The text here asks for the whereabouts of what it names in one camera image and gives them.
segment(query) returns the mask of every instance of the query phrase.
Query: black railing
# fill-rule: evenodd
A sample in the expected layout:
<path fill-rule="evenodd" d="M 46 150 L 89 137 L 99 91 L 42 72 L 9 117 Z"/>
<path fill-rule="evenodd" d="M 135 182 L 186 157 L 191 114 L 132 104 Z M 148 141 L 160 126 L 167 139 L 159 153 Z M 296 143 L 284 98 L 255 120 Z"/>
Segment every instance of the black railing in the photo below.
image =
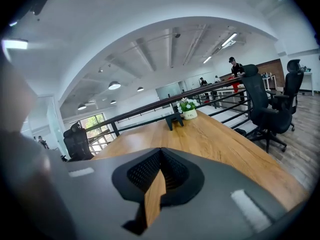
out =
<path fill-rule="evenodd" d="M 166 99 L 163 99 L 163 100 L 159 100 L 159 101 L 154 102 L 154 103 L 152 103 L 150 105 L 143 106 L 141 108 L 137 108 L 137 109 L 135 109 L 133 111 L 124 113 L 122 115 L 118 115 L 118 116 L 116 116 L 114 118 L 111 118 L 109 120 L 106 120 L 106 121 L 104 121 L 102 123 L 99 123 L 99 124 L 97 124 L 97 125 L 95 125 L 93 127 L 90 127 L 88 129 L 86 129 L 87 132 L 90 132 L 90 131 L 92 131 L 94 129 L 97 129 L 99 127 L 102 127 L 102 126 L 111 125 L 111 127 L 112 127 L 112 131 L 102 132 L 102 133 L 100 133 L 100 134 L 98 134 L 98 135 L 96 135 L 96 136 L 94 136 L 92 138 L 89 138 L 89 141 L 90 141 L 90 143 L 95 143 L 100 137 L 102 137 L 104 135 L 115 134 L 116 136 L 119 136 L 120 132 L 123 132 L 123 131 L 126 131 L 126 130 L 130 130 L 130 129 L 133 129 L 133 128 L 136 128 L 136 127 L 148 125 L 148 124 L 163 120 L 167 116 L 158 117 L 158 118 L 146 121 L 146 122 L 137 123 L 135 125 L 131 125 L 131 126 L 128 126 L 128 127 L 123 127 L 123 128 L 117 128 L 117 125 L 116 125 L 116 123 L 119 124 L 119 123 L 124 122 L 126 120 L 130 120 L 132 118 L 135 118 L 136 116 L 139 117 L 139 116 L 143 116 L 145 114 L 160 110 L 160 109 L 162 109 L 162 106 L 165 106 L 165 105 L 168 105 L 168 104 L 172 105 L 173 112 L 176 113 L 177 111 L 175 111 L 175 110 L 177 110 L 177 109 L 174 108 L 173 103 L 177 102 L 177 101 L 180 101 L 181 98 L 184 98 L 184 97 L 187 97 L 189 99 L 196 99 L 199 102 L 199 105 L 196 107 L 196 109 L 199 109 L 199 108 L 202 108 L 202 107 L 205 107 L 205 106 L 212 106 L 214 108 L 217 108 L 217 107 L 222 108 L 221 110 L 219 110 L 217 112 L 209 114 L 210 117 L 213 117 L 215 115 L 221 114 L 221 113 L 229 111 L 229 110 L 237 112 L 236 115 L 231 116 L 231 117 L 221 121 L 221 123 L 223 123 L 223 124 L 225 124 L 225 123 L 227 123 L 227 122 L 229 122 L 229 121 L 231 121 L 231 120 L 233 120 L 235 118 L 238 118 L 241 115 L 247 114 L 248 118 L 244 119 L 243 121 L 241 121 L 241 122 L 239 122 L 236 125 L 233 125 L 231 127 L 232 129 L 235 129 L 235 128 L 239 127 L 240 125 L 242 125 L 242 124 L 244 124 L 244 123 L 246 123 L 246 122 L 248 122 L 250 120 L 250 111 L 251 111 L 252 107 L 251 107 L 251 98 L 249 97 L 249 94 L 244 95 L 244 92 L 246 90 L 243 89 L 243 88 L 226 89 L 226 90 L 230 90 L 231 92 L 234 92 L 235 90 L 239 90 L 238 92 L 232 93 L 230 95 L 217 95 L 217 93 L 215 91 L 216 89 L 219 89 L 219 88 L 221 88 L 223 86 L 228 86 L 228 85 L 230 85 L 230 84 L 232 84 L 234 82 L 239 82 L 239 79 L 237 78 L 236 81 L 234 81 L 234 79 L 232 79 L 232 81 L 231 80 L 224 81 L 223 85 L 221 83 L 212 84 L 212 85 L 201 87 L 201 88 L 198 88 L 198 89 L 195 89 L 195 90 L 192 90 L 192 91 L 187 91 L 187 92 L 184 92 L 184 93 L 176 95 L 176 96 L 172 96 L 172 97 L 169 97 L 169 98 L 166 98 Z M 240 101 L 240 102 L 232 102 L 232 101 L 226 100 L 226 99 L 229 99 L 229 98 L 232 98 L 232 97 L 235 97 L 235 96 L 244 97 L 244 98 L 246 98 L 246 100 L 243 100 L 243 101 Z M 226 104 L 232 104 L 232 106 L 226 107 L 226 106 L 224 106 L 222 104 L 219 104 L 221 102 L 226 103 Z M 238 106 L 246 106 L 247 109 L 246 110 L 240 110 L 240 109 L 237 109 Z"/>

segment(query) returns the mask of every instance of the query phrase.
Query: person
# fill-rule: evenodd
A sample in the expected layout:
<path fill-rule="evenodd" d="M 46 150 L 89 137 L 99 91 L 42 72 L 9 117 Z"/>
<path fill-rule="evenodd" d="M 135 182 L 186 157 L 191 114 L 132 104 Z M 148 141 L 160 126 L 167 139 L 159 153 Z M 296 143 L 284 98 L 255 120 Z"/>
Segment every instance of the person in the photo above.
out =
<path fill-rule="evenodd" d="M 200 80 L 201 80 L 201 83 L 200 83 L 200 86 L 201 86 L 201 87 L 202 87 L 202 86 L 206 86 L 206 85 L 208 84 L 207 81 L 204 80 L 203 77 L 200 77 Z M 204 95 L 205 95 L 205 98 L 206 98 L 207 100 L 210 99 L 209 93 L 205 92 Z"/>
<path fill-rule="evenodd" d="M 237 63 L 234 57 L 229 58 L 229 63 L 232 64 L 231 72 L 235 77 L 240 77 L 245 74 L 243 66 L 240 63 Z"/>
<path fill-rule="evenodd" d="M 241 77 L 241 76 L 245 75 L 245 71 L 244 71 L 243 66 L 240 63 L 237 63 L 236 59 L 234 57 L 229 58 L 229 63 L 232 64 L 232 68 L 231 68 L 231 73 L 232 73 L 231 76 L 233 75 L 232 78 Z M 233 86 L 233 88 L 238 88 L 239 84 L 240 83 L 237 82 L 237 83 L 234 83 L 232 86 Z M 241 101 L 239 101 L 239 102 L 245 101 L 245 97 L 244 97 L 243 93 L 240 94 L 240 100 Z"/>
<path fill-rule="evenodd" d="M 38 137 L 38 142 L 41 145 L 43 145 L 46 150 L 49 150 L 49 146 L 48 146 L 47 142 L 45 140 L 43 140 L 41 136 Z"/>
<path fill-rule="evenodd" d="M 219 83 L 219 82 L 221 82 L 221 79 L 216 75 L 214 78 L 214 83 Z"/>
<path fill-rule="evenodd" d="M 201 80 L 200 86 L 206 86 L 208 84 L 207 81 L 204 80 L 203 77 L 200 77 L 200 80 Z"/>

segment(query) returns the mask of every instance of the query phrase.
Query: tree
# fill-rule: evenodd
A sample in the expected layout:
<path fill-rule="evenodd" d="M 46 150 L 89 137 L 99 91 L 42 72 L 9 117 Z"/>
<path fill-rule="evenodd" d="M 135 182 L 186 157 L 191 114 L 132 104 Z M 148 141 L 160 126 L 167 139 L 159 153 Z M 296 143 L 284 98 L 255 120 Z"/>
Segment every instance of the tree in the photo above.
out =
<path fill-rule="evenodd" d="M 96 117 L 95 116 L 91 116 L 91 117 L 87 118 L 87 122 L 85 123 L 85 128 L 88 129 L 88 128 L 90 128 L 92 126 L 95 126 L 97 124 L 98 124 L 98 121 L 97 121 Z M 91 131 L 89 131 L 87 133 L 87 137 L 88 138 L 92 138 L 92 137 L 94 137 L 94 136 L 96 136 L 96 135 L 98 135 L 100 133 L 101 133 L 101 129 L 100 128 L 94 129 L 94 130 L 91 130 Z"/>

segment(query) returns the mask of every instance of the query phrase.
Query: black office chair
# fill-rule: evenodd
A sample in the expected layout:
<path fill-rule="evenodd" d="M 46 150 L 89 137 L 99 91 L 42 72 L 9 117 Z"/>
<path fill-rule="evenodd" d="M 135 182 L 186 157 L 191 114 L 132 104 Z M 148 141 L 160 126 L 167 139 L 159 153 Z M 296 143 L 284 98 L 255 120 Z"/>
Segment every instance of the black office chair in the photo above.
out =
<path fill-rule="evenodd" d="M 292 59 L 286 65 L 287 70 L 289 73 L 285 76 L 285 87 L 283 95 L 287 95 L 290 99 L 287 99 L 284 102 L 286 109 L 288 109 L 293 115 L 297 111 L 298 106 L 298 92 L 301 87 L 302 81 L 304 79 L 304 72 L 301 70 L 300 67 L 300 59 Z M 279 98 L 273 97 L 274 94 L 271 95 L 271 100 L 269 101 L 272 104 L 272 108 L 276 110 L 282 109 L 282 100 Z M 295 130 L 295 125 L 291 122 L 292 131 Z"/>
<path fill-rule="evenodd" d="M 63 142 L 71 158 L 68 162 L 90 160 L 94 157 L 89 149 L 86 130 L 81 128 L 78 123 L 66 130 L 63 137 Z"/>
<path fill-rule="evenodd" d="M 258 68 L 253 65 L 243 66 L 245 75 L 241 78 L 244 87 L 251 97 L 252 111 L 250 117 L 252 122 L 258 126 L 257 131 L 260 136 L 250 139 L 252 142 L 266 140 L 266 152 L 269 152 L 270 140 L 283 145 L 282 151 L 286 150 L 287 144 L 276 137 L 276 134 L 282 134 L 288 130 L 292 120 L 292 115 L 284 105 L 281 110 L 268 108 L 269 99 L 265 90 L 265 85 L 261 75 L 258 73 Z M 279 98 L 280 101 L 287 102 L 289 96 L 274 95 L 274 98 Z"/>

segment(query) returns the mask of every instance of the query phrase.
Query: white ceiling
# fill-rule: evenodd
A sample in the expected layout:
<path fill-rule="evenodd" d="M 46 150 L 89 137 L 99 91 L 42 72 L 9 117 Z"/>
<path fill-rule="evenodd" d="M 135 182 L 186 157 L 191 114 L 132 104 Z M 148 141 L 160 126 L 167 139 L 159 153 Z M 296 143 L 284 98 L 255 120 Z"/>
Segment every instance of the white ceiling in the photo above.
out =
<path fill-rule="evenodd" d="M 12 63 L 26 79 L 58 83 L 61 72 L 70 64 L 70 61 L 61 58 L 66 53 L 72 54 L 72 43 L 85 35 L 93 24 L 98 24 L 90 19 L 96 18 L 100 9 L 108 7 L 112 1 L 48 0 L 39 16 L 28 12 L 6 33 L 7 37 L 28 40 L 31 47 L 11 52 Z M 264 15 L 271 13 L 281 3 L 279 0 L 242 1 Z M 238 38 L 244 40 L 248 34 L 245 29 L 227 25 L 181 25 L 132 40 L 121 49 L 106 54 L 105 59 L 100 61 L 100 67 L 92 68 L 75 86 L 61 106 L 62 117 L 74 116 L 78 113 L 78 104 L 92 98 L 99 100 L 98 107 L 107 107 L 110 99 L 117 96 L 115 91 L 108 90 L 113 80 L 119 81 L 121 88 L 125 88 L 136 78 L 152 74 L 152 71 L 178 67 L 184 62 L 199 66 L 216 45 L 233 32 L 242 33 Z M 99 68 L 103 70 L 102 73 L 98 73 Z"/>

